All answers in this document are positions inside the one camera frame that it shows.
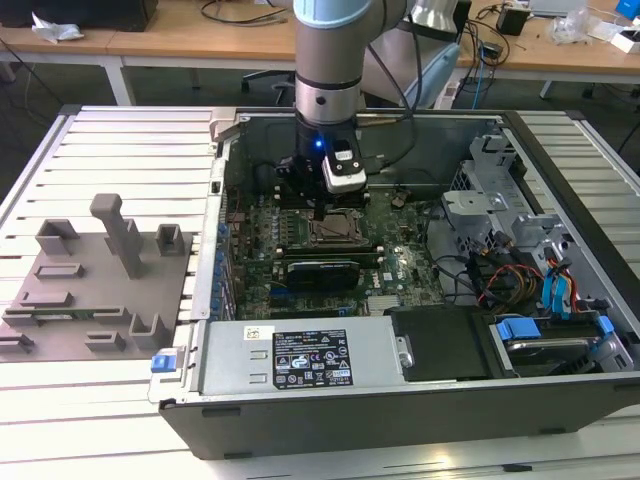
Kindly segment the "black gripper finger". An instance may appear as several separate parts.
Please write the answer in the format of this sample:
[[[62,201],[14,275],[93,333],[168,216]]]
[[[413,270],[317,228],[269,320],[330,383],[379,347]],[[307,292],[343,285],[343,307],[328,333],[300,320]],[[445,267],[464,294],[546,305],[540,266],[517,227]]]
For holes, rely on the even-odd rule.
[[[278,177],[280,204],[285,209],[313,211],[314,220],[323,220],[326,213],[326,191],[311,161],[303,157],[285,157],[275,167]]]

